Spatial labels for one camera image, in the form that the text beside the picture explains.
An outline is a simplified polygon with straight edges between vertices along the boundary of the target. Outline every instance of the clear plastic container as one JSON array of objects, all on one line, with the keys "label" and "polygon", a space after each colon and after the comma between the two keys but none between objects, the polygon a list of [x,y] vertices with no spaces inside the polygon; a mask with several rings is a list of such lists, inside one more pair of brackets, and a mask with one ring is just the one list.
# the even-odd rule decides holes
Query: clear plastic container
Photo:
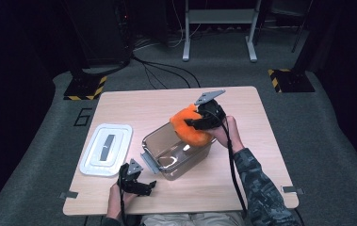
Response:
[{"label": "clear plastic container", "polygon": [[204,160],[214,141],[191,147],[176,136],[172,125],[167,123],[143,139],[142,158],[154,173],[161,171],[167,180],[173,181]]}]

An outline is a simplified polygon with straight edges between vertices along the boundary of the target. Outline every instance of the person's right hand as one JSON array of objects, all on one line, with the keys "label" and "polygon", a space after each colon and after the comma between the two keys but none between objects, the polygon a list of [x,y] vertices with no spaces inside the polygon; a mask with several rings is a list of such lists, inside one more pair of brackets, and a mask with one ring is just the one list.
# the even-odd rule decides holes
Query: person's right hand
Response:
[{"label": "person's right hand", "polygon": [[[229,137],[232,142],[232,149],[233,153],[236,153],[245,148],[240,139],[240,134],[237,130],[236,119],[233,116],[227,116],[226,119],[223,121],[225,128],[229,131]],[[205,130],[205,132],[211,134],[222,146],[228,148],[228,138],[225,133],[225,130],[222,126]]]}]

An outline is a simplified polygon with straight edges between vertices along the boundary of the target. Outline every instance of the orange object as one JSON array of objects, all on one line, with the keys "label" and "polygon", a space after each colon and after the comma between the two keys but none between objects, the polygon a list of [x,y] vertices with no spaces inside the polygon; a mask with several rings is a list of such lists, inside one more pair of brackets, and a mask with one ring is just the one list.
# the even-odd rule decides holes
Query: orange object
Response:
[{"label": "orange object", "polygon": [[188,126],[186,119],[198,120],[202,116],[196,112],[197,107],[191,104],[187,108],[182,109],[177,114],[170,118],[177,136],[190,146],[201,147],[206,145],[213,138],[210,134],[202,130],[196,130],[193,126]]}]

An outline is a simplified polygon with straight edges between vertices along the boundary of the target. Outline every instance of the metal stand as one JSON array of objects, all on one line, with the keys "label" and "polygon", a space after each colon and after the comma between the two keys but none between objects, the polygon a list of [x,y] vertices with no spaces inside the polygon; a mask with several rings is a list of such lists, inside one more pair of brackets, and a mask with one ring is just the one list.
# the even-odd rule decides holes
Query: metal stand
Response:
[{"label": "metal stand", "polygon": [[188,0],[185,1],[185,46],[183,61],[189,61],[190,24],[252,24],[250,35],[246,36],[246,45],[251,62],[257,62],[254,51],[253,36],[260,11],[261,0],[257,0],[255,8],[245,9],[193,9],[189,10]]}]

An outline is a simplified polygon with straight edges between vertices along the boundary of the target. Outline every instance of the wooden table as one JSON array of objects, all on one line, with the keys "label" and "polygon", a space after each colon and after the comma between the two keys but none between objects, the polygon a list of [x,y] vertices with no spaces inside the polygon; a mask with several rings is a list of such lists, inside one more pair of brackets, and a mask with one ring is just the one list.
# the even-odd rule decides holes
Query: wooden table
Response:
[{"label": "wooden table", "polygon": [[[138,181],[144,184],[156,180],[151,196],[138,197],[127,208],[127,214],[189,213],[240,210],[230,175],[228,151],[215,142],[209,155],[193,169],[175,181],[166,180],[161,173],[153,174],[143,162],[141,142],[148,134],[169,121],[179,110],[194,103],[203,92],[225,89],[216,98],[227,115],[236,118],[239,133],[263,166],[266,175],[281,190],[292,186],[284,160],[272,133],[258,92],[253,87],[163,89],[105,92],[99,100],[80,161],[95,128],[102,123],[129,124],[133,136],[127,162],[134,158],[144,170]],[[244,191],[236,175],[241,192]],[[67,198],[63,212],[68,216],[104,215],[109,188],[114,177],[88,176],[79,170],[79,162],[70,187],[77,197]],[[294,193],[282,193],[288,208],[295,208],[299,200]]]}]

